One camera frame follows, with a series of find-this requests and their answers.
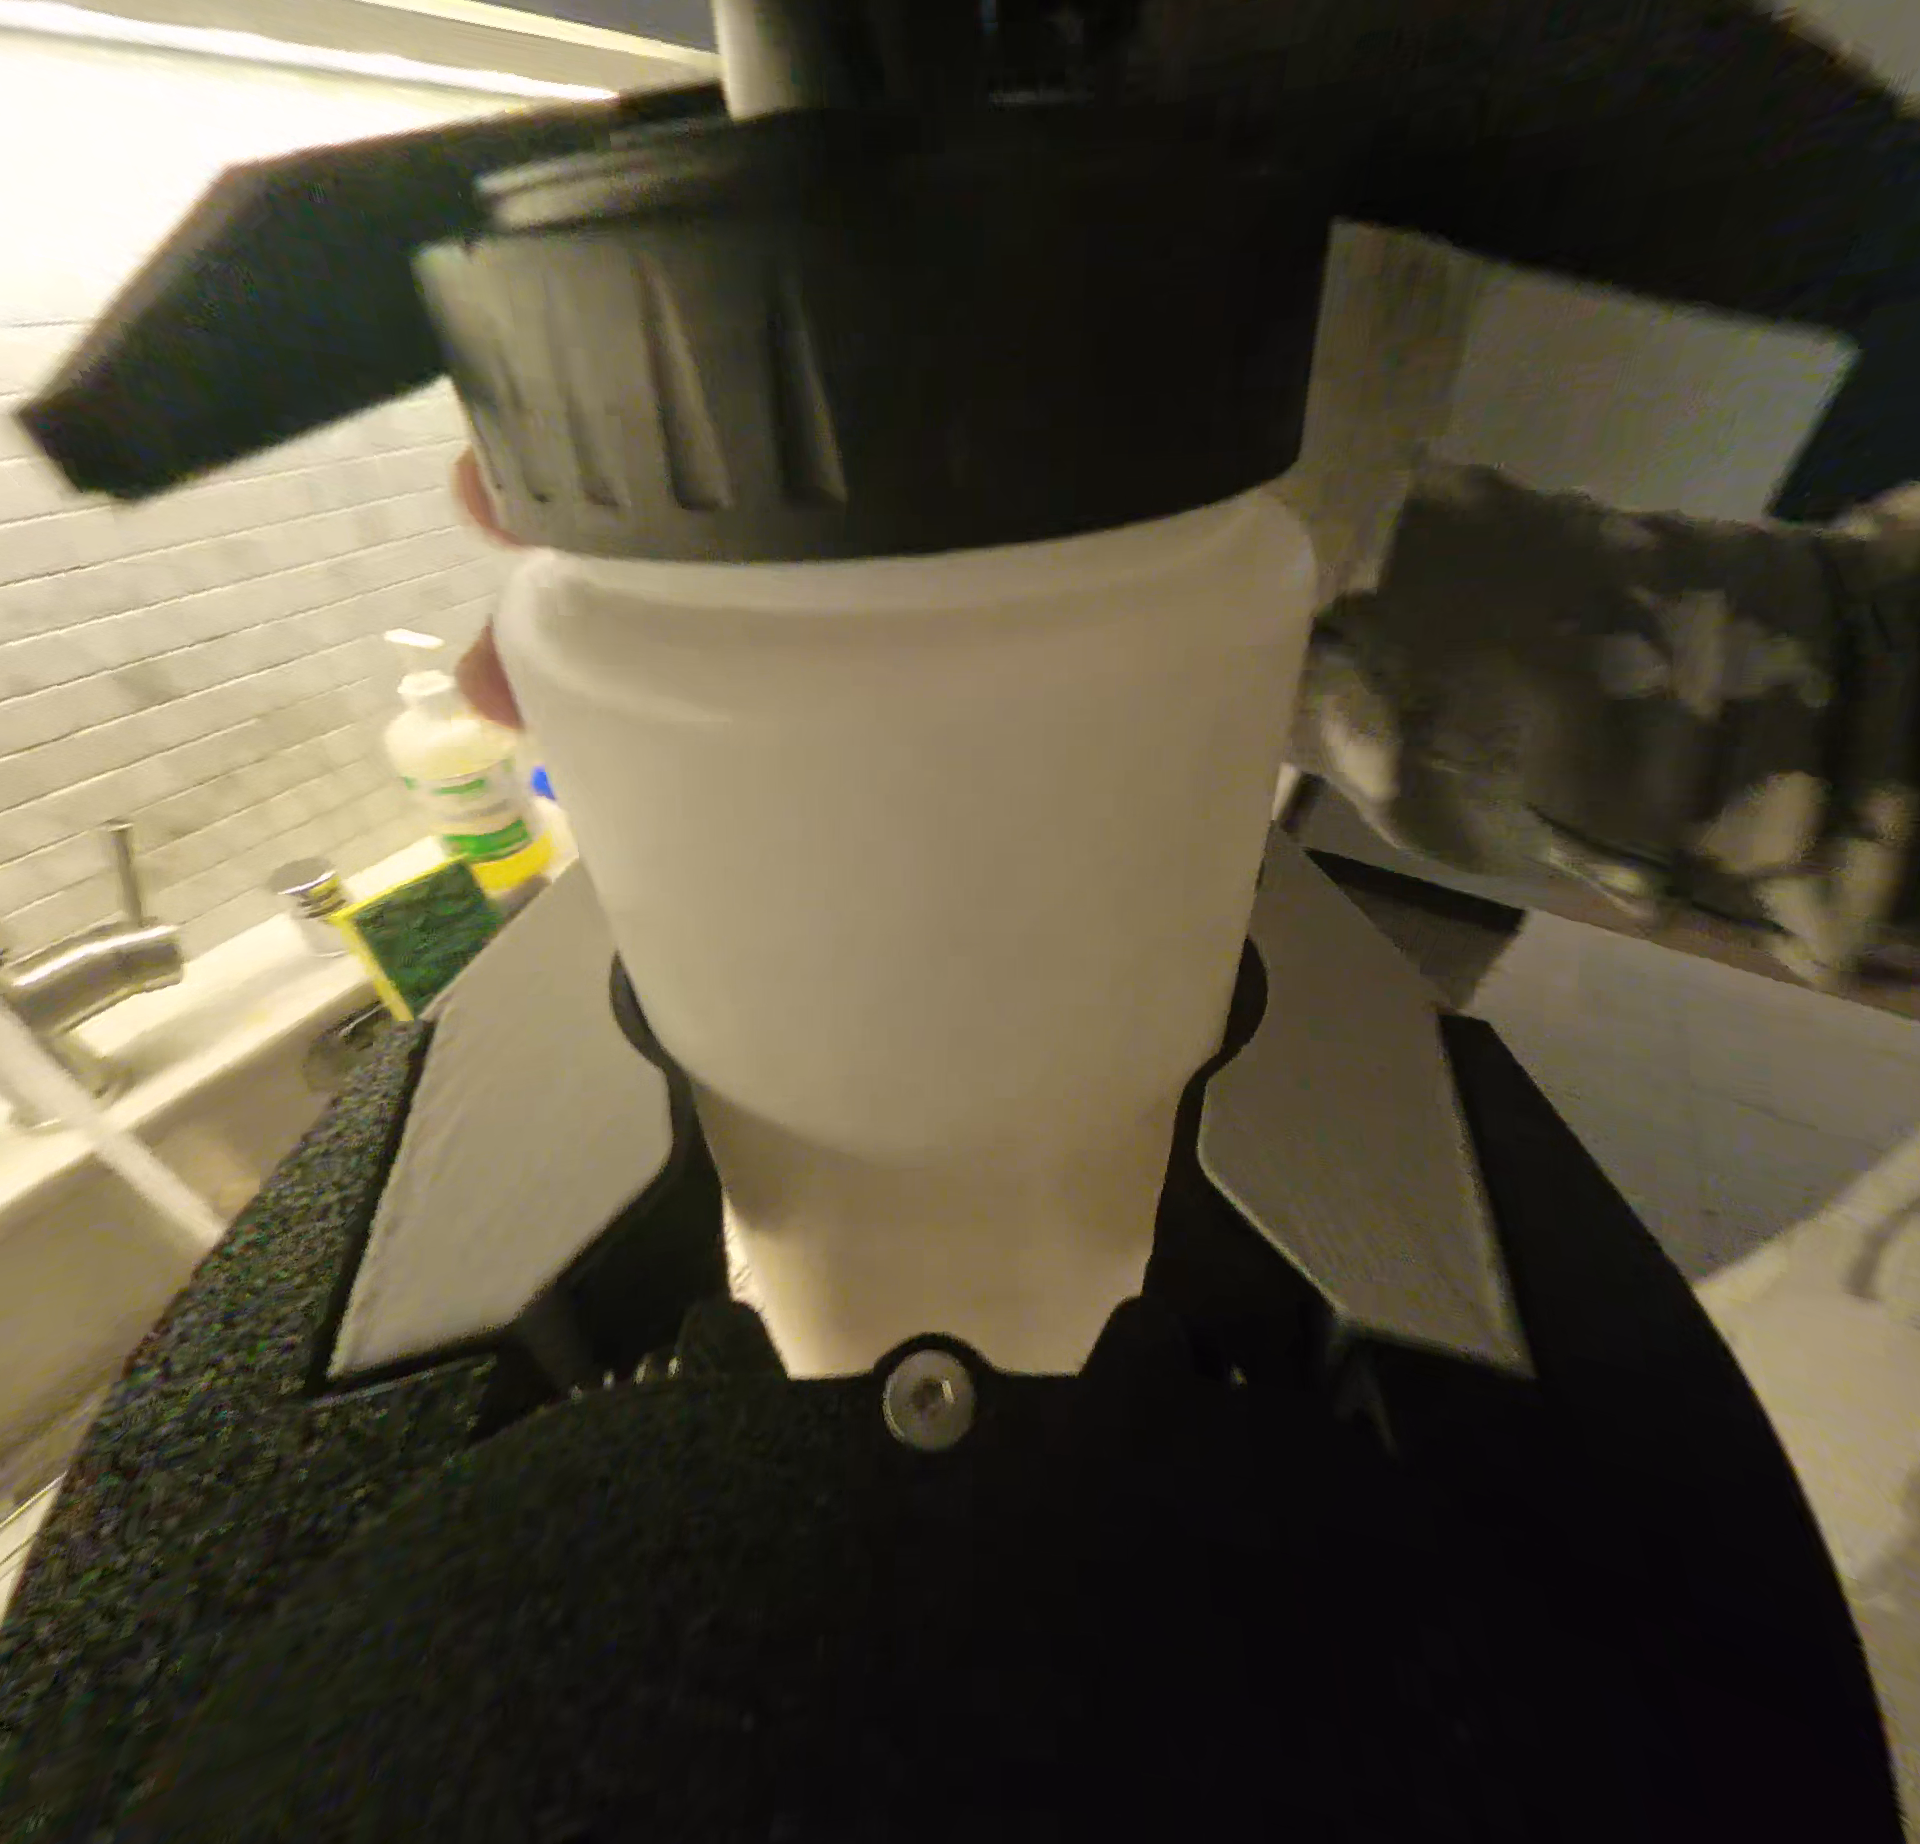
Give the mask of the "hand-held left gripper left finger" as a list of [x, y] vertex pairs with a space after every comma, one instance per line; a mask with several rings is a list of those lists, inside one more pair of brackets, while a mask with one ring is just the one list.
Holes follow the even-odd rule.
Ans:
[[435, 1000], [325, 1383], [516, 1352], [600, 1383], [582, 1263], [670, 1172], [685, 1091], [613, 1007], [617, 951], [572, 863]]

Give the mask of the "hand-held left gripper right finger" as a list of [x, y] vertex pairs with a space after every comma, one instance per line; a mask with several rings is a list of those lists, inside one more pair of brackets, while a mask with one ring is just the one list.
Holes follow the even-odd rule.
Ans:
[[1208, 1079], [1200, 1172], [1336, 1334], [1535, 1376], [1435, 989], [1278, 825], [1248, 938], [1266, 1004]]

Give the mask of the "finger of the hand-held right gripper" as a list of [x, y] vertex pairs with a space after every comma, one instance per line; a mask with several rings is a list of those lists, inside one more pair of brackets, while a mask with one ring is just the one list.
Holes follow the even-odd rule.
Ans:
[[538, 104], [217, 174], [18, 407], [58, 480], [144, 502], [445, 372], [416, 256], [483, 219], [480, 182], [653, 120], [715, 83]]
[[1187, 85], [1329, 139], [1361, 224], [1851, 344], [1780, 511], [1915, 483], [1915, 83], [1786, 0], [1196, 0]]

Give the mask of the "white squeeze bottle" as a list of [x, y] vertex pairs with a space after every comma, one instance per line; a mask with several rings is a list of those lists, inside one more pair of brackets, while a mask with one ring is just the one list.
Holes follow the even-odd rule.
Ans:
[[1267, 490], [1089, 538], [518, 556], [495, 647], [795, 1376], [1064, 1376], [1229, 1019], [1317, 565]]

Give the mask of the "black bottle cap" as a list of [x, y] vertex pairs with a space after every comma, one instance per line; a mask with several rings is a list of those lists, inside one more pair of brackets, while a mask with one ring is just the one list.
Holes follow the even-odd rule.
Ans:
[[869, 560], [1274, 481], [1332, 219], [1125, 79], [1149, 8], [708, 0], [724, 108], [501, 171], [416, 273], [518, 540]]

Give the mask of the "white marble desk countertop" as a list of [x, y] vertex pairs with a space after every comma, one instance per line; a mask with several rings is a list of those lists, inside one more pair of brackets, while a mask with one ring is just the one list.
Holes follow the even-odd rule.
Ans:
[[[277, 911], [193, 958], [172, 990], [139, 996], [82, 1036], [120, 1075], [108, 1121], [228, 1231], [388, 1025], [366, 972], [315, 951]], [[4, 1114], [4, 1559], [202, 1253], [84, 1137]]]

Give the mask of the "person's right hand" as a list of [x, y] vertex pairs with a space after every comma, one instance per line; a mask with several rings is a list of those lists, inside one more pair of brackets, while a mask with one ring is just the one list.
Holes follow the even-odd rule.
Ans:
[[[498, 551], [518, 549], [518, 540], [498, 523], [475, 448], [467, 448], [453, 464], [449, 490], [455, 506], [475, 534]], [[495, 617], [483, 619], [476, 638], [459, 654], [455, 680], [467, 705], [481, 718], [513, 732], [521, 729], [518, 701], [495, 638]]]

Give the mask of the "yellow green sponge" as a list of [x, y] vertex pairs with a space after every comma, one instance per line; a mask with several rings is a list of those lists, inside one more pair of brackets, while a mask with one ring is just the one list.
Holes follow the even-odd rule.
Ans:
[[440, 860], [325, 916], [396, 1020], [417, 1020], [495, 941], [503, 916], [472, 867]]

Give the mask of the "under-cabinet light strip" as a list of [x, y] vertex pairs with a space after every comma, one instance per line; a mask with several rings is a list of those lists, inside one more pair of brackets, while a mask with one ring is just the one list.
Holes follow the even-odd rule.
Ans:
[[435, 88], [443, 94], [481, 94], [513, 100], [593, 104], [616, 95], [607, 83], [564, 80], [553, 63], [535, 73], [445, 63], [396, 52], [350, 52], [260, 31], [220, 26], [178, 26], [129, 15], [73, 8], [54, 0], [3, 0], [3, 34], [94, 43], [104, 48], [156, 52], [255, 68], [299, 71], [311, 77], [366, 79]]

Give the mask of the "chrome counter cap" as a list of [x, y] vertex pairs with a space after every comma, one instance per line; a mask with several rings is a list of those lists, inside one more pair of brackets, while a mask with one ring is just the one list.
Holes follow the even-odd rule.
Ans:
[[349, 888], [330, 863], [288, 860], [270, 875], [266, 892], [311, 954], [329, 958], [349, 954], [341, 923], [349, 911]]

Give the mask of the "white soap pump bottle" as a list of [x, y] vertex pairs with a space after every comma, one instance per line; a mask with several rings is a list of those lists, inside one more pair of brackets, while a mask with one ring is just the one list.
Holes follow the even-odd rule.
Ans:
[[556, 863], [513, 734], [467, 701], [440, 635], [396, 627], [396, 712], [382, 750], [446, 858], [503, 909], [533, 897]]

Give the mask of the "steel kitchen faucet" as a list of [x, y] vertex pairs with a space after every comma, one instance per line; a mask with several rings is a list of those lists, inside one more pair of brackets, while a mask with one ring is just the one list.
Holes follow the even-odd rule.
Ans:
[[108, 823], [102, 834], [115, 881], [115, 916], [3, 963], [4, 1011], [92, 1100], [112, 1100], [123, 1078], [78, 1036], [84, 1023], [134, 996], [172, 990], [185, 977], [181, 932], [149, 911], [130, 823]]

